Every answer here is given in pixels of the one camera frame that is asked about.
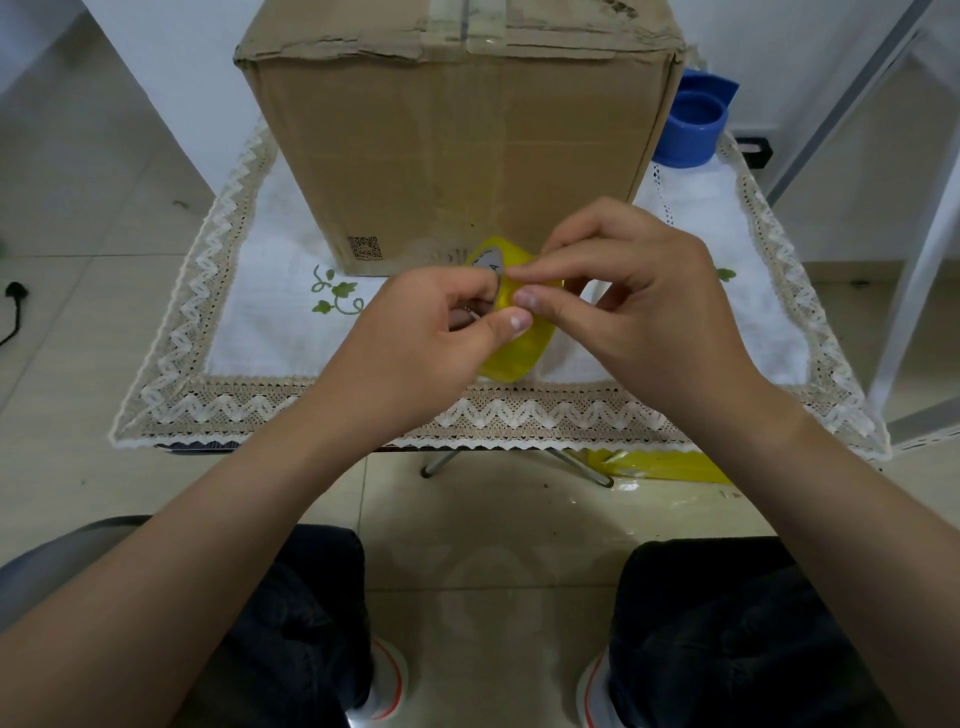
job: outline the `cardboard box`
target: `cardboard box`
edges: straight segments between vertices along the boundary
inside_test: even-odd
[[[344,273],[384,276],[632,200],[684,40],[666,0],[266,0],[234,60]]]

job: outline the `tape label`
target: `tape label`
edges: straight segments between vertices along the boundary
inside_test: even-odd
[[[503,251],[499,248],[490,247],[478,255],[471,263],[474,268],[490,268],[498,276],[503,273]]]

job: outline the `white sneaker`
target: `white sneaker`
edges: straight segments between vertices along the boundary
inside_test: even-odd
[[[583,728],[626,728],[610,700],[608,652],[605,649],[596,660],[591,661],[577,683],[577,715]]]
[[[367,702],[347,712],[347,721],[352,728],[394,717],[410,690],[410,670],[396,647],[374,637],[372,654],[373,684]]]

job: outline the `power cord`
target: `power cord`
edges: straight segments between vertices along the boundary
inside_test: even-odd
[[[11,331],[10,335],[6,339],[0,341],[0,347],[13,339],[14,336],[16,336],[16,334],[20,331],[20,309],[22,307],[23,300],[30,295],[30,291],[27,290],[27,287],[23,283],[14,281],[7,286],[7,290],[4,291],[4,295],[9,299],[13,299],[13,305],[16,306],[16,317],[13,323],[13,331]]]

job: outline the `metal table leg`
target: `metal table leg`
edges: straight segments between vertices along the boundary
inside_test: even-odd
[[[918,448],[960,433],[960,397],[940,402],[887,425],[894,450]]]
[[[910,339],[924,312],[927,294],[960,221],[960,124],[950,142],[940,179],[936,181],[917,241],[900,275],[887,324],[886,344],[876,366],[867,402],[878,415],[900,370]]]
[[[431,463],[427,463],[420,470],[421,477],[433,477],[437,474],[437,471],[450,462],[453,458],[460,454],[459,450],[451,450],[450,452],[443,453],[440,457],[434,460]]]
[[[570,455],[569,453],[559,449],[549,449],[547,452],[554,457],[563,460],[567,465],[576,468],[582,475],[585,475],[597,485],[603,488],[613,487],[613,478],[611,478],[609,475],[598,473],[586,463],[577,460],[577,458],[575,458],[573,455]]]

